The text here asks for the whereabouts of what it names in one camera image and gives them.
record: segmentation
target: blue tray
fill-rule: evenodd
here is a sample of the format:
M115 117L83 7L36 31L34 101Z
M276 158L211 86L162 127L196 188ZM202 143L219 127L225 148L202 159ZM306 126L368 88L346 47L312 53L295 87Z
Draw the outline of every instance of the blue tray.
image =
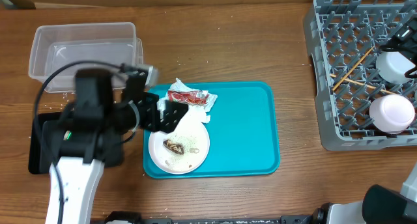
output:
M149 92L164 97L171 85ZM210 150L203 164L191 173L172 175L159 169L149 154L150 132L143 135L143 168L153 178L201 178L267 175L280 165L274 95L261 81L187 84L208 90L218 98L205 124Z

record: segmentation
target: gray dish rack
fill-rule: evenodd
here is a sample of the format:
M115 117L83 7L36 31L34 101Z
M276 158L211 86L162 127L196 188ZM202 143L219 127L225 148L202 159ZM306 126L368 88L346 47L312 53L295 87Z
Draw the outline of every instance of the gray dish rack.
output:
M314 0L304 18L304 33L314 63L315 107L324 148L376 150L417 145L416 120L399 135L384 135L369 117L371 102L385 95L381 89L403 95L417 107L417 80L393 85L375 68L379 46L416 16L416 10L417 0ZM333 85L373 46L348 78L376 89L343 82L333 92Z

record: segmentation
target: wooden stick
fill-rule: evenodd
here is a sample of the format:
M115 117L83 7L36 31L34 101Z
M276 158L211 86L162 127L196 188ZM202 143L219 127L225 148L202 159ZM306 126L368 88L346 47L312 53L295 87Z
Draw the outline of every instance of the wooden stick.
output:
M349 70L349 72L347 72L347 74L344 75L343 78L341 78L340 81L336 85L334 85L333 91L335 91L340 86L340 84L343 83L343 80L345 80L353 72L353 70L371 53L371 51L372 51L373 48L374 48L374 46L372 46L372 48L369 49L364 54L364 56L359 59L359 61L356 64L354 64L354 66Z
M364 83L360 83L359 81L353 81L353 80L350 80L349 78L344 79L344 81L347 81L347 82L350 82L350 83L355 83L355 84L358 84L358 85L365 85L366 87L368 87L370 89L376 89L376 87L374 87L374 86L367 85L367 84L364 84ZM391 91L387 91L387 90L383 90L383 89L381 90L381 92L385 92L387 94L395 94Z

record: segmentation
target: white plate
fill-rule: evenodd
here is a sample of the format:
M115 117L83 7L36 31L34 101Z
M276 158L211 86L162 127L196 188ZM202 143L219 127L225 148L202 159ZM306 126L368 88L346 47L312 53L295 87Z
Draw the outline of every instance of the white plate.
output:
M172 137L192 138L195 142L192 144L193 148L198 148L199 152L197 154L191 154L191 152L184 150L184 155L173 153L163 145L164 140ZM182 175L197 169L206 159L209 148L209 133L203 123L196 122L192 117L184 116L172 133L154 132L149 137L149 154L151 155L152 161L161 170L174 175Z

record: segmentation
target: plastic bin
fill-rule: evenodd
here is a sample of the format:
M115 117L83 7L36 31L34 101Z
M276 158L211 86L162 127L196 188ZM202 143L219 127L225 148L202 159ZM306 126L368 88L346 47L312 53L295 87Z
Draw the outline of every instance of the plastic bin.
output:
M29 77L40 82L60 67L80 60L113 64L142 64L142 43L136 38L133 23L86 23L45 25L36 30L29 61ZM47 86L47 92L74 90L74 75L80 68L97 65L80 64L63 71ZM113 79L113 87L124 83Z
M371 102L384 95L381 89L405 96L417 107L416 80L393 85L375 67L379 46L415 16L416 9L417 0L314 0L304 18L304 34L314 63L315 108L324 148L377 150L417 145L417 120L399 135L385 135L373 126L368 114ZM349 79L376 89L344 83L333 92L333 85L373 46L373 53Z

